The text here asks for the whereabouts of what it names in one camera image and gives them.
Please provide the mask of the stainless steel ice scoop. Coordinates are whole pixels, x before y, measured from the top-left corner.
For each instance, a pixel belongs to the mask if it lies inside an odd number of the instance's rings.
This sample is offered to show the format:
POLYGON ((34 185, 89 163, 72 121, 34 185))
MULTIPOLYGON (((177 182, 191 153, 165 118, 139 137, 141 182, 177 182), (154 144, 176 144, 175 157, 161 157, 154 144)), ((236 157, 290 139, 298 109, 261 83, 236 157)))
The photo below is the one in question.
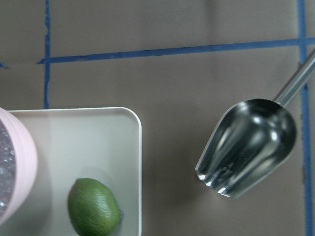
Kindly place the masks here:
POLYGON ((297 138, 287 106, 314 75, 311 54, 274 99, 250 99, 230 107, 196 164, 197 178, 218 194, 236 199, 282 165, 297 138))

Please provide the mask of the pink bowl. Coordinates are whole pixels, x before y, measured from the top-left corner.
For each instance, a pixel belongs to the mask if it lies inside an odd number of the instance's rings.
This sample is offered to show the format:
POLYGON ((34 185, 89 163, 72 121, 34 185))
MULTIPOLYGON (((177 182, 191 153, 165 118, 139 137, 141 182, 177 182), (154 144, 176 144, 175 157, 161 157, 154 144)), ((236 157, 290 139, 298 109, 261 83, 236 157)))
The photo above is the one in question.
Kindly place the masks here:
POLYGON ((0 218, 0 223, 4 224, 28 197, 35 182, 38 158, 35 143, 30 132, 14 115, 1 108, 0 121, 10 135, 16 161, 13 194, 5 214, 0 218))

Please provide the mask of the clear ice cubes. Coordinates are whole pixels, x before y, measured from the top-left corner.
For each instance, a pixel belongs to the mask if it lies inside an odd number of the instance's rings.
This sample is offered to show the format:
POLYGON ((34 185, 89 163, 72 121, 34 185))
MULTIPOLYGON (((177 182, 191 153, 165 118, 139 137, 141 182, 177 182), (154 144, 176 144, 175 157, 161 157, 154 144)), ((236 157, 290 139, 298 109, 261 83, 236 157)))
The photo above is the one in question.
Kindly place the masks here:
POLYGON ((5 214, 10 203, 16 175, 15 151, 11 137, 0 122, 0 217, 5 214))

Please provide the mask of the white square tray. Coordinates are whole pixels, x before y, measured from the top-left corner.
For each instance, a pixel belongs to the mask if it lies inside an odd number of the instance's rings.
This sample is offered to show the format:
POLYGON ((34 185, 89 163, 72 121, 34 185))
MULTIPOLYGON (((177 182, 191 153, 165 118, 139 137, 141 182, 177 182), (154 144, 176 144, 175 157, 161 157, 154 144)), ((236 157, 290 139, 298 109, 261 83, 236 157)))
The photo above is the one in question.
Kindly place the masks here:
POLYGON ((13 111, 37 147, 38 172, 23 205, 0 228, 3 236, 73 236, 68 193, 78 178, 109 187, 123 213, 116 236, 139 236, 142 127, 130 109, 13 111))

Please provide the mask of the green lime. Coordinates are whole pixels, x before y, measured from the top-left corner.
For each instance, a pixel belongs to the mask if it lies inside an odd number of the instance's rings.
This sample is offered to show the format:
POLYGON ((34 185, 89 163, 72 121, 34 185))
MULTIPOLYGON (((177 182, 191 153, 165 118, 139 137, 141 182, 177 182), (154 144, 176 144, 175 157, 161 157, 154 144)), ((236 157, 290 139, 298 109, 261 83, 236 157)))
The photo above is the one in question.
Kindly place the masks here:
POLYGON ((78 178, 67 198, 70 222, 80 236, 108 236, 121 215, 112 191, 92 178, 78 178))

